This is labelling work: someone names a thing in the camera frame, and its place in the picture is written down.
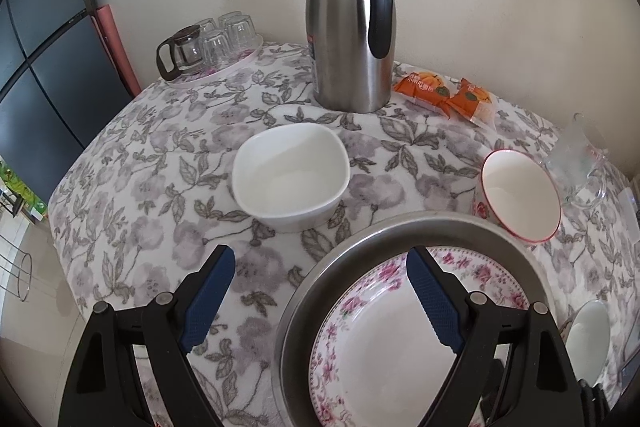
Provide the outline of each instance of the metal basin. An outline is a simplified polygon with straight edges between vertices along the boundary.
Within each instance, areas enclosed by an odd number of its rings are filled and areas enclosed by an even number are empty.
[[[316,334],[335,301],[368,270],[415,245],[468,248],[491,257],[517,279],[529,302],[543,301],[556,315],[537,261],[500,227],[456,212],[412,212],[380,221],[327,254],[284,310],[276,333],[271,384],[287,427],[321,427],[309,398],[308,365]]]

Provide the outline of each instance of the snack wrapper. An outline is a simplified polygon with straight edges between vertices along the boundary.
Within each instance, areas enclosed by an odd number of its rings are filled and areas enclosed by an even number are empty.
[[[484,87],[472,84],[466,78],[460,80],[460,89],[447,100],[447,105],[478,127],[495,132],[495,97]]]
[[[443,78],[430,71],[410,73],[394,86],[394,91],[412,99],[416,105],[450,117],[447,105],[450,91]]]

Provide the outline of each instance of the floor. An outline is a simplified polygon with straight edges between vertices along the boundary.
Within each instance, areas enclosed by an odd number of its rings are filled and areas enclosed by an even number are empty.
[[[58,424],[62,392],[84,320],[66,283],[47,222],[0,214],[0,235],[19,244],[33,261],[25,302],[0,290],[0,365],[42,427]],[[24,254],[0,238],[0,254],[20,263]],[[7,261],[0,257],[1,263]],[[16,278],[3,269],[0,285],[15,292]],[[26,285],[21,283],[21,295]]]

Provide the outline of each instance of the small white cup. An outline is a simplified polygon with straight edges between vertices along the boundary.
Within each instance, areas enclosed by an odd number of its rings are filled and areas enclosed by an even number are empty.
[[[611,326],[603,302],[586,302],[560,328],[566,352],[576,380],[584,379],[593,387],[602,373],[609,354]]]
[[[493,151],[484,159],[472,213],[530,245],[551,239],[562,216],[558,192],[545,169],[511,149]]]
[[[247,214],[277,232],[301,232],[329,220],[351,168],[333,131],[317,123],[294,123],[242,144],[231,176],[234,197]]]

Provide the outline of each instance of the screw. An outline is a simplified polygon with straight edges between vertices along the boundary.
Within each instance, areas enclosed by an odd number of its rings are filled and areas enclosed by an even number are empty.
[[[539,313],[540,315],[544,315],[549,311],[549,308],[546,307],[546,304],[543,302],[534,302],[533,303],[533,311]]]
[[[94,304],[94,313],[104,313],[109,308],[109,305],[105,301],[97,301]]]
[[[486,295],[482,292],[473,292],[471,293],[471,302],[478,305],[486,304]]]
[[[174,294],[171,292],[162,292],[156,295],[156,303],[161,306],[169,304],[174,299]]]

